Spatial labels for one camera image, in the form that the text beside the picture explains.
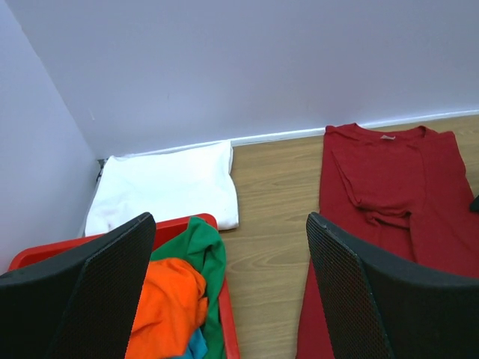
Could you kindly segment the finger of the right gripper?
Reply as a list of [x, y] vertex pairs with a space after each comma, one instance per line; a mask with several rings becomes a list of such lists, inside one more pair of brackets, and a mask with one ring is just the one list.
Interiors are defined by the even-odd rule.
[[479, 196], [477, 196], [469, 205], [469, 210], [471, 212], [479, 213]]

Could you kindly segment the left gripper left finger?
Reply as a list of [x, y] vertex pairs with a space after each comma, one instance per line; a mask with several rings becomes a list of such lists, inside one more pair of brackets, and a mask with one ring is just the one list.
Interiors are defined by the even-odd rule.
[[155, 239], [153, 216], [1, 276], [2, 358], [124, 358]]

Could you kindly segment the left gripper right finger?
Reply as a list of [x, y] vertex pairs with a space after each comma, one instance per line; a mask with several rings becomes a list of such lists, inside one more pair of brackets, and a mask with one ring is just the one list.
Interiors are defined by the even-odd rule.
[[308, 247], [336, 358], [477, 358], [478, 280], [400, 258], [312, 212]]

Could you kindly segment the dark red t shirt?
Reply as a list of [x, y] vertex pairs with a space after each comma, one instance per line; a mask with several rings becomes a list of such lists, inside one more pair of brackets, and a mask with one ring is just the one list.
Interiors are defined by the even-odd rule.
[[[452, 132], [424, 126], [375, 132], [328, 126], [318, 214], [405, 260], [478, 280], [478, 214]], [[336, 358], [312, 260], [299, 320], [298, 358]]]

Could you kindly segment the orange t shirt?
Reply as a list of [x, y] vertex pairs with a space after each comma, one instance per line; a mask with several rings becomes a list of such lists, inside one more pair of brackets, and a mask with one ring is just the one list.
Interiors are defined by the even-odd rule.
[[174, 358], [187, 352], [205, 323], [206, 281], [179, 258], [151, 261], [147, 267], [127, 358]]

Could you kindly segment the red plastic bin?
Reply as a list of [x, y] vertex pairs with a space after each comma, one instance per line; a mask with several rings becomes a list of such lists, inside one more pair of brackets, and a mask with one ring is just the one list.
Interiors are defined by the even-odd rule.
[[[180, 235], [188, 226], [190, 217], [175, 218], [169, 221], [156, 223], [156, 234], [153, 249], [156, 250], [169, 240]], [[20, 251], [10, 262], [7, 271], [16, 270], [41, 260], [48, 259], [74, 247], [83, 245], [99, 237], [86, 236], [77, 239], [56, 242], [48, 245], [40, 245]], [[225, 357], [227, 359], [240, 359], [240, 349], [237, 339], [237, 331], [234, 323], [234, 312], [231, 303], [228, 282], [225, 278], [221, 292], [219, 293], [219, 315], [222, 324], [222, 333], [225, 341]]]

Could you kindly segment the teal t shirt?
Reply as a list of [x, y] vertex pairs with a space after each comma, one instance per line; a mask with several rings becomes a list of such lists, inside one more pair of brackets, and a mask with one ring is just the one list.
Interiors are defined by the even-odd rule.
[[208, 353], [207, 343], [200, 328], [190, 337], [183, 359], [204, 359]]

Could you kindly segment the green t shirt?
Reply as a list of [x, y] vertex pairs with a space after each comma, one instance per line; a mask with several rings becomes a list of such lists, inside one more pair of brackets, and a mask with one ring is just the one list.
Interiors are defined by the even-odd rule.
[[224, 242], [217, 229], [204, 219], [191, 217], [186, 230], [152, 252], [150, 259], [179, 258], [188, 262], [206, 280], [209, 300], [202, 326], [208, 347], [207, 358], [225, 358], [225, 340], [219, 311], [219, 295], [227, 264]]

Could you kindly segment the folded white t shirt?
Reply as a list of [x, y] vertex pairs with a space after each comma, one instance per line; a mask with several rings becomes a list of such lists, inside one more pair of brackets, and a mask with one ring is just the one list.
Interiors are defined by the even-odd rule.
[[110, 157], [89, 209], [85, 235], [107, 233], [143, 212], [155, 221], [207, 213], [220, 230], [240, 222], [229, 141], [169, 154]]

